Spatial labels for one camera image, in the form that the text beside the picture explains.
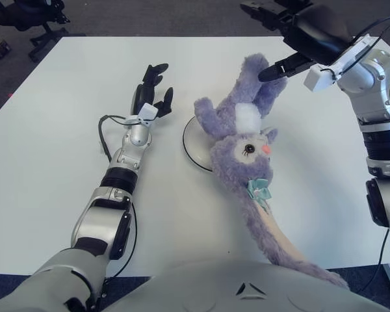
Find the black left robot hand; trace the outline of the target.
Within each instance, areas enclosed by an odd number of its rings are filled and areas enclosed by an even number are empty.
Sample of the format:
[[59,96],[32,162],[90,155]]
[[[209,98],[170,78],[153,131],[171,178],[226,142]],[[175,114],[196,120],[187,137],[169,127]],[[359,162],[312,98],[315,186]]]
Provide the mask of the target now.
[[142,79],[142,83],[136,88],[133,96],[131,116],[126,119],[124,126],[143,125],[150,127],[157,118],[162,118],[172,112],[172,100],[174,90],[170,87],[162,101],[154,102],[155,87],[162,81],[168,64],[149,65]]

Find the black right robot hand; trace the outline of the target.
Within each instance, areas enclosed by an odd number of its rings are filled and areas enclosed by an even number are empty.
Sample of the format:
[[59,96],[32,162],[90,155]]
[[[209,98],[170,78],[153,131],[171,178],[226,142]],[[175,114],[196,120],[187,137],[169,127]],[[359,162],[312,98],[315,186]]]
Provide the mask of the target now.
[[374,45],[369,34],[352,38],[343,20],[311,1],[245,1],[241,9],[270,31],[279,31],[294,54],[262,70],[269,82],[307,72],[304,84],[319,91],[335,84]]

